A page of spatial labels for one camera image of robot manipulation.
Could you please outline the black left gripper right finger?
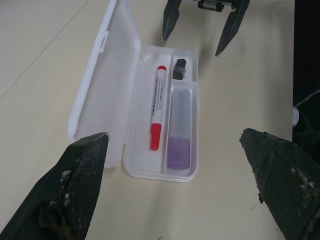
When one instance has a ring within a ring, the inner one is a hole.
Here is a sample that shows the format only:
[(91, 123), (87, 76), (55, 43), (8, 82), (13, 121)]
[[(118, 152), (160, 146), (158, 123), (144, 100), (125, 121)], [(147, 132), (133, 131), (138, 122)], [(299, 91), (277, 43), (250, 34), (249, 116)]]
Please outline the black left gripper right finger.
[(320, 166), (297, 144), (252, 128), (240, 137), (258, 196), (287, 240), (320, 238)]

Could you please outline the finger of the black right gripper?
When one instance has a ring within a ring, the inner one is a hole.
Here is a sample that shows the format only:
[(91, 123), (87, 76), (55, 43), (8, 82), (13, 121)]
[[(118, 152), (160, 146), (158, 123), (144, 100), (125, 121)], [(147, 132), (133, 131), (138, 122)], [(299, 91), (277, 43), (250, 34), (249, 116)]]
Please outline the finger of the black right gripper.
[(250, 0), (221, 0), (222, 3), (230, 5), (232, 11), (229, 13), (216, 49), (215, 56), (218, 57), (237, 34), (244, 15), (250, 4)]
[(178, 21), (182, 0), (168, 0), (163, 12), (162, 40), (166, 42)]

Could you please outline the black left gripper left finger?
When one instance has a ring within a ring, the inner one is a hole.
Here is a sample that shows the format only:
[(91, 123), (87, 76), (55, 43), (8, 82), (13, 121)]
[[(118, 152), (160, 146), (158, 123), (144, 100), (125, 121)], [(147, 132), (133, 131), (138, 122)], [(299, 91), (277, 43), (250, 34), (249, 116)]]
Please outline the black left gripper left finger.
[(100, 194), (109, 135), (70, 144), (31, 189), (2, 230), (2, 240), (84, 240)]

